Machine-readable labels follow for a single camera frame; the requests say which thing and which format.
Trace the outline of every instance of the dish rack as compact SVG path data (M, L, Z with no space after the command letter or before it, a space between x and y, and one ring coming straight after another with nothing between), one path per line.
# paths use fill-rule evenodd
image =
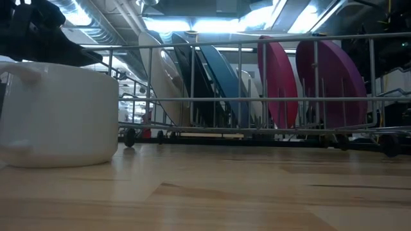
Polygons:
M193 134L197 136L198 134L204 134L204 137L220 137L220 138L230 138L230 139L240 139L245 145L246 141L254 140L258 137L269 137L270 142L278 142L278 140L287 142L289 144L301 143L301 137L304 140L304 137L309 135L315 135L318 137L319 146L327 148L331 146L332 143L337 144L336 147L341 150L347 150L350 148L350 143L353 137L353 134L360 135L369 139L379 150L384 152L389 157L394 157L403 153L401 149L400 139L402 138L411 138L411 126L385 126L385 105L389 102L408 102L410 99L408 97L403 97L399 94L384 94L378 92L384 92L384 78L380 78L377 82L375 74L375 55L374 55L374 40L382 38L392 38L392 37L411 37L411 33L391 33L391 34L373 34L373 35L350 35L350 36L332 36L332 37L279 37L279 38L270 38L264 40L242 40L242 41L228 41L228 42L195 42L189 44L161 44L157 46L122 46L122 47L104 47L104 48L89 48L84 49L83 52L88 55L88 52L94 51L109 51L110 58L109 63L105 64L99 62L104 66L108 67L108 73L116 73L114 77L118 80L123 80L128 78L134 83L134 94L130 94L129 98L120 98L120 101L132 102L133 103L133 120L130 123L120 122L119 127L123 128L123 136L125 144L129 147L133 146L136 141L136 135L138 134L136 130L147 130L152 131L157 130L157 142L160 144L166 142L168 139L178 139L182 137L183 134ZM371 94L364 98L350 98L350 97L320 97L320 92L324 92L324 84L321 83L321 76L319 74L319 51L318 43L322 40L345 40L345 39L367 39L369 41L369 52L370 52L370 70L371 70ZM192 50L191 60L195 59L196 47L199 46L218 46L218 45L237 45L238 47L238 69L241 70L242 66L242 45L243 44L268 44L270 42L301 42L301 41L312 41L314 43L314 63L312 67L315 70L315 97L307 97L305 92L303 92L302 97L297 98L269 98L267 96L267 72L262 73L262 84L263 84L263 96L261 98L251 98L250 92L248 92L248 97L241 97L239 91L239 97L237 98L221 98L219 95L215 95L213 98L194 98L193 91L188 98L156 98L152 97L152 88L151 88L151 71L147 72L148 79L147 83L141 83L135 79L132 79L128 76L121 76L121 73L112 68L112 57L113 52L116 50L139 50L139 49L149 49L150 58L152 57L153 49L155 48L166 48L166 47L182 47L187 46ZM266 60L266 53L263 52L263 59ZM267 68L267 62L264 62L263 68ZM194 68L191 68L191 89L194 89L194 77L195 72ZM136 85L141 85L146 88L146 97L139 98L136 96ZM190 103L190 122L192 126L176 126L175 124L168 122L167 115L163 112L162 122L151 121L149 118L149 113L146 113L144 122L142 123L133 123L134 121L134 103L137 101L146 103L146 112L150 111L150 103L153 103L153 111L157 113L158 107L161 107L161 102L163 101L179 101L179 102L189 102ZM235 119L232 118L233 113L230 113L230 108L225 108L227 113L227 126L224 127L206 127L201 123L201 119L194 118L194 102L199 101L212 101L212 102L247 102L248 104L252 101L260 101L263 105L263 117L255 119L252 121L249 119L247 127L239 127L238 124L234 122ZM299 113L294 125L291 128L278 128L273 120L271 120L268 114L268 102L282 102L287 104L287 102L297 101L299 102ZM354 126L342 126L339 128L328 128L326 116L324 119L321 119L320 116L308 118L306 112L310 108L310 102L314 102L314 107L311 109L315 112L315 115L321 115L323 113L326 115L326 107L322 107L323 112L320 111L320 103L326 102L353 102L353 101L366 101L369 104L369 113L368 117L364 119L362 124Z

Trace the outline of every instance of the red plate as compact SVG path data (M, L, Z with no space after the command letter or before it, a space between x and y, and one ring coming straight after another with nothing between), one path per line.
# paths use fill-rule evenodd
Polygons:
M271 39L261 36L260 39ZM283 47L278 42L267 44L267 94L270 98L296 98L297 86L293 69ZM258 44L258 68L263 81L263 44ZM291 128L298 113L298 102L268 102L272 119L278 128Z

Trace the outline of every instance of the wire rack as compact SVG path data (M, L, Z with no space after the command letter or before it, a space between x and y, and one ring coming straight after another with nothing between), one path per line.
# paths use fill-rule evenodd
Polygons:
M176 126L173 123L159 123L155 121L150 121L148 119L148 113L146 113L147 118L145 119L145 123L119 123L120 127L123 128L134 128L134 129L158 129L158 130L166 130L170 132L195 132L195 133L226 133L226 134L244 134L244 135L252 135L252 134L283 134L283 135L347 135L353 133L360 133L369 138L371 138L376 143L376 137L379 135L389 135L389 136L411 136L411 126L397 126L397 127L384 127L380 126L381 121L378 119L378 112L381 114L382 120L385 120L385 103L389 101L410 101L408 98L405 97L387 97L383 94L377 95L377 85L376 85L376 71L375 71L375 49L374 49L374 40L376 39L384 39L384 38L394 38L394 37L411 37L411 33L391 33L391 34L373 34L373 35L351 35L351 36L333 36L333 37L280 37L280 38L272 38L272 39L264 39L264 40L242 40L242 41L227 41L227 42L196 42L196 43L187 43L187 44L161 44L156 46L122 46L122 47L105 47L105 48L90 48L84 49L83 52L90 56L88 52L94 51L109 51L110 58L109 63L103 64L104 66L109 68L109 73L114 71L115 78L121 79L120 72L112 68L112 56L113 52L116 50L140 50L140 49L149 49L149 68L147 71L148 79L147 83L141 83L140 81L131 79L134 82L134 94L130 95L131 98L120 98L121 101L128 101L132 102L133 106L136 101L143 101L146 102L146 112L149 112L149 103L153 103L154 107L160 107L161 102L165 101L178 101L178 102L189 102L190 105L190 123L191 126ZM365 98L350 98L350 97L337 97L337 98L330 98L330 97L321 97L322 95L320 92L324 92L324 80L321 78L319 74L319 41L321 40L345 40L345 39L366 39L369 41L369 55L370 55L370 70L371 70L371 95ZM313 68L315 70L315 97L306 97L305 93L305 82L302 81L302 97L297 98L269 98L267 96L267 44L270 42L301 42L301 41L312 41L314 43L314 63ZM213 98L194 98L194 78L195 78L195 68L194 65L191 65L191 95L189 97L183 98L156 98L152 97L152 86L151 86L151 79L152 79L152 53L153 49L156 48L166 48L166 47L190 47L191 48L191 63L195 63L195 54L196 54L196 47L199 46L206 46L206 45L237 45L238 47L238 69L241 70L242 67L242 46L244 44L263 44L263 73L262 74L262 84L263 84L263 97L261 98L251 98L250 92L248 92L247 97L241 96L241 81L238 81L238 97L237 98L222 98L219 94L214 94ZM136 85L142 85L146 87L146 97L139 98L136 96ZM381 79L380 86L383 89L383 81ZM260 101L263 105L262 117L254 119L251 121L249 116L249 123L246 127L240 127L238 124L234 123L232 118L233 113L231 112L230 108L226 108L225 110L228 111L227 113L228 119L227 121L231 121L227 126L224 127L216 127L216 116L214 113L214 123L212 127L206 127L201 123L201 118L195 118L194 112L194 102L199 101L212 101L212 102L247 102L248 104L252 101ZM297 101L299 102L299 113L294 126L291 128L278 128L274 122L271 120L268 114L268 102L282 102L286 104L287 102ZM343 104L343 111L344 111L344 124L345 124L345 117L346 117L346 102L352 101L366 101L368 104L371 104L371 119L364 118L363 124L358 124L354 126L342 126L339 128L328 128L326 116L324 116L323 120L320 119L320 116L316 116L315 118L308 119L306 117L307 109L310 105L310 102L314 102L315 105L312 110L315 111L315 115L320 115L320 104L323 103L326 105L326 102L331 101L338 101L342 102ZM239 104L238 115L240 116L241 104ZM326 107L322 107L324 115L326 115ZM284 111L285 117L287 118L287 109Z

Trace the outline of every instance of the wooden table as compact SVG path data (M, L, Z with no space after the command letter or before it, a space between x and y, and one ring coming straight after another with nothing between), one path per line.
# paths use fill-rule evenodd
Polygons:
M411 157L120 144L111 163L0 166L0 230L410 230Z

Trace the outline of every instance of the ceiling light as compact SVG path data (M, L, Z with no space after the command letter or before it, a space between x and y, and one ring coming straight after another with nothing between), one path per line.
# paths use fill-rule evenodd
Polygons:
M293 26L288 31L289 33L306 33L318 22L319 13L317 8L308 5L295 20Z
M156 20L151 18L143 18L147 29L159 33L169 33L172 31L189 31L190 25L182 20Z
M165 49L168 50L168 51L173 51L174 47L166 47ZM217 51L236 51L236 52L238 52L238 48L236 48L236 47L216 47L216 49L217 49ZM242 48L241 51L242 52L253 52L254 49L252 49L252 48Z
M121 47L120 45L99 45L99 44L80 44L84 48L110 48Z
M283 8L285 4L287 3L287 0L273 0L273 6L275 6L275 10L270 18L270 20L267 21L265 24L264 30L271 29L278 17L280 16L280 13L283 11Z
M289 54L289 55L294 55L297 53L296 49L284 49L285 53Z
M26 4L31 4L31 0L25 0L24 2L25 2ZM18 5L21 4L21 1L20 1L20 0L16 0L16 1L15 1L15 4L16 4L16 6L18 6Z
M244 16L239 23L240 31L245 31L247 28L262 27L267 23L274 12L274 6L262 7L258 10L253 10Z
M318 30L344 3L343 0L337 3L310 31Z
M232 33L237 32L238 19L233 20L200 20L193 30L200 33Z

